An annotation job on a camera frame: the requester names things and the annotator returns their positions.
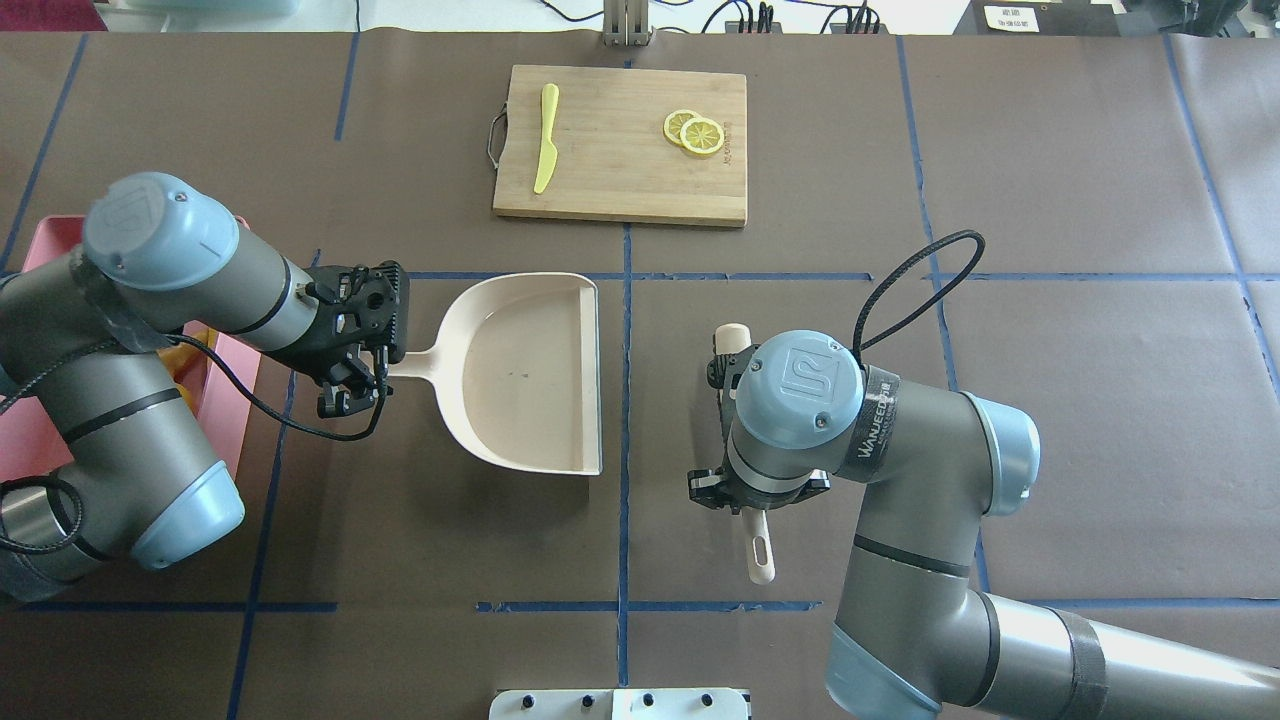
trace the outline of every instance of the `knife blade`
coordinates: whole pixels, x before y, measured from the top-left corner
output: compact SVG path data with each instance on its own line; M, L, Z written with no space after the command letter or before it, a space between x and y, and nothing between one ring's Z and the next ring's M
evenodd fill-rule
M556 172L559 151L552 142L552 129L556 127L556 108L559 105L559 86L548 82L543 86L543 142L538 151L538 177L534 178L534 193L541 195Z

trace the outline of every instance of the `cutting board handle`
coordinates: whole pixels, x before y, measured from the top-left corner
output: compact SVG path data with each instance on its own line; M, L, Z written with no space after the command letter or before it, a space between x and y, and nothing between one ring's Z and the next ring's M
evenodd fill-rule
M493 163L494 172L498 170L498 160L502 159L502 150L498 151L498 155L493 154L493 135L498 131L498 120L502 120L502 145L503 145L503 147L506 147L506 145L507 145L507 104L506 102L502 104L502 110L498 110L498 114L493 117L493 122L489 123L489 141L485 142L485 145L484 145L484 151L486 154L489 154L489 161Z

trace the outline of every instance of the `brown table surface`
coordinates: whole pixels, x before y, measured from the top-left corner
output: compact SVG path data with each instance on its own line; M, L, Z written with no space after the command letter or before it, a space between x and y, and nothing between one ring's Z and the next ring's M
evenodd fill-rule
M516 63L745 73L748 227L494 217ZM255 414L239 529L0 615L0 716L465 719L504 688L628 683L846 717L823 674L860 488L773 514L778 579L750 584L728 514L686 498L719 459L709 337L847 338L870 278L965 227L984 274L867 359L1039 424L1039 484L984 524L974 583L1280 664L1276 70L1280 46L1187 38L0 36L6 269L40 218L157 169L300 263L398 259L415 350L480 278L588 273L605 443L599 478L495 469L425 383L361 443ZM314 419L305 378L268 363L259 387Z

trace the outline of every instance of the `lemon slice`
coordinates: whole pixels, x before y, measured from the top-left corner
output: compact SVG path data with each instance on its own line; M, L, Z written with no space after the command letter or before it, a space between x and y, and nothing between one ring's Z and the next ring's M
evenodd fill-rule
M724 128L710 118L691 118L680 126L680 145L695 155L714 155L724 146Z
M680 128L689 120L700 117L701 115L692 110L676 110L675 113L667 115L667 119L662 122L662 135L667 136L667 140L672 143L681 145Z

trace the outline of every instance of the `white mounting plate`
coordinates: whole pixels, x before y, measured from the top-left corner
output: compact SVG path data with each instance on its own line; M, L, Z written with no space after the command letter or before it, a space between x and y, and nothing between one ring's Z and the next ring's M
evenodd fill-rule
M653 705L645 705L646 696ZM589 707L584 697L591 698ZM733 688L503 691L489 706L489 720L751 720L749 697Z

